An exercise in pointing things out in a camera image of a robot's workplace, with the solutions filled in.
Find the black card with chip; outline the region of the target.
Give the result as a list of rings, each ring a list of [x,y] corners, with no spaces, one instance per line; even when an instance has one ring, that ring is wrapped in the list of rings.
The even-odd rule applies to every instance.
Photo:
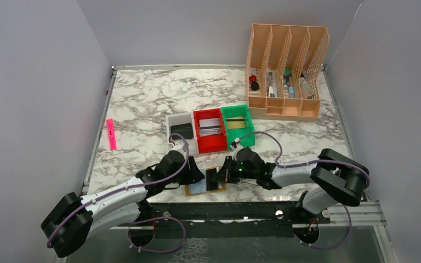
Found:
[[[213,177],[216,174],[217,168],[210,168],[206,170],[206,191],[215,191],[219,189],[219,183],[213,180]]]

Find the yellow-brown card holder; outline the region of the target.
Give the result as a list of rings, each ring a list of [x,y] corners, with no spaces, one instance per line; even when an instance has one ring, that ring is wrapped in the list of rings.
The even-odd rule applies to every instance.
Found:
[[[208,189],[207,174],[214,175],[219,171],[220,167],[211,167],[207,169],[200,169],[200,172],[204,175],[204,179],[197,183],[185,185],[186,196],[198,196],[209,193],[223,192],[226,190],[226,184],[224,182],[217,182],[217,188],[214,190]]]

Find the red plastic bin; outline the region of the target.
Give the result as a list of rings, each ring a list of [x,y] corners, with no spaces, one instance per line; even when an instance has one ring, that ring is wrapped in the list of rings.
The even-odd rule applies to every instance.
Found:
[[[226,132],[223,123],[223,117],[219,108],[209,110],[198,110],[193,112],[195,131],[197,135],[197,146],[199,153],[211,153],[227,150]],[[221,133],[200,137],[198,131],[198,122],[200,119],[219,118],[221,124]]]

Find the white plastic bin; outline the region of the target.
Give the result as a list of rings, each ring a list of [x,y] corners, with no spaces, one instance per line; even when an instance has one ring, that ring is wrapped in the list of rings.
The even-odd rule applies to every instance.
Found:
[[[192,112],[185,112],[185,113],[177,113],[172,115],[166,115],[166,131],[167,131],[167,142],[169,142],[168,138],[170,137],[170,126],[183,124],[183,123],[191,123],[194,128],[194,138],[186,140],[189,144],[189,151],[190,155],[197,155],[199,153],[198,146],[197,146],[197,135],[195,131],[195,122]]]

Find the green plastic bin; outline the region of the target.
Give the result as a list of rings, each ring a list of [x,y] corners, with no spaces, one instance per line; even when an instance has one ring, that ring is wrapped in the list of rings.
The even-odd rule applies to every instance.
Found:
[[[249,108],[247,105],[236,105],[236,106],[227,106],[222,107],[221,114],[223,117],[223,123],[225,127],[226,132],[226,139],[227,139],[227,147],[228,149],[231,149],[230,144],[236,139],[240,138],[245,134],[248,134],[250,132],[254,131],[254,125],[250,116]],[[237,117],[237,116],[243,116],[246,120],[246,127],[244,129],[233,129],[228,130],[225,124],[225,118],[229,117]]]

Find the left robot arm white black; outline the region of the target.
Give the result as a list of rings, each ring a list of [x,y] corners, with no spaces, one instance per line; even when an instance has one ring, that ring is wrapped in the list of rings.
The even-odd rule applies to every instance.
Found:
[[[120,185],[81,197],[68,193],[41,223],[48,239],[46,246],[64,258],[88,238],[109,228],[122,224],[154,225],[163,217],[153,217],[148,198],[163,192],[169,184],[189,185],[203,179],[205,175],[192,156],[171,150],[159,163],[140,170]]]

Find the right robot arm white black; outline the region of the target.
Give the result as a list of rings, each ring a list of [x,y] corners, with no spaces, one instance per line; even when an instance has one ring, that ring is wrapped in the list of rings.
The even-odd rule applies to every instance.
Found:
[[[303,193],[297,213],[312,218],[338,203],[357,207],[370,185],[369,170],[340,153],[325,148],[317,159],[305,163],[279,164],[265,162],[248,147],[226,157],[221,169],[211,176],[212,182],[235,184],[253,179],[266,190],[279,190],[296,184],[316,184]]]

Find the black card in white bin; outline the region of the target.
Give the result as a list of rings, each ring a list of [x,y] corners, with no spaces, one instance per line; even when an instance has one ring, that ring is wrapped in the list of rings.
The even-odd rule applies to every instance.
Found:
[[[191,123],[183,123],[170,126],[171,134],[180,134],[184,139],[189,140],[194,138],[194,128]]]

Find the gold card with stripe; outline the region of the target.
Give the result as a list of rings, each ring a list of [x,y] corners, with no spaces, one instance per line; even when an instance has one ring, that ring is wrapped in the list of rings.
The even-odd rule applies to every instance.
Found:
[[[246,120],[243,116],[225,118],[225,124],[228,130],[244,129]]]

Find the white cards stack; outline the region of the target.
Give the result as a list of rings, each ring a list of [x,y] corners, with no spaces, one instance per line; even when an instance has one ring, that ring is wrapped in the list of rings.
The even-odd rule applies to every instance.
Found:
[[[200,137],[217,135],[221,133],[221,124],[219,118],[200,119],[198,122],[198,131]]]

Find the pink highlighter marker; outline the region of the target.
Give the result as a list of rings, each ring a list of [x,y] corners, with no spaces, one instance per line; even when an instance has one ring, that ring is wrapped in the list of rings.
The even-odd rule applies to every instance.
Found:
[[[106,120],[107,134],[109,139],[109,147],[111,151],[117,149],[117,141],[115,135],[115,125],[112,118]]]

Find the red and black stamp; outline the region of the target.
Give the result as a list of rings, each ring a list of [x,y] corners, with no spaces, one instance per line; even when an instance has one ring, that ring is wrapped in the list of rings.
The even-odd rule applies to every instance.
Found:
[[[248,80],[249,80],[249,87],[251,91],[257,91],[260,89],[256,75],[250,75],[248,77]]]

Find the peach plastic desk organizer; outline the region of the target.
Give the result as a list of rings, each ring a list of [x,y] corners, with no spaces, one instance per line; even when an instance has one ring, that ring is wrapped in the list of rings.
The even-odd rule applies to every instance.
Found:
[[[246,104],[254,119],[313,122],[321,98],[317,76],[329,45],[326,27],[253,24],[245,64]],[[251,91],[248,77],[256,75],[260,89]],[[303,99],[300,78],[315,92]],[[289,97],[287,82],[294,87]]]

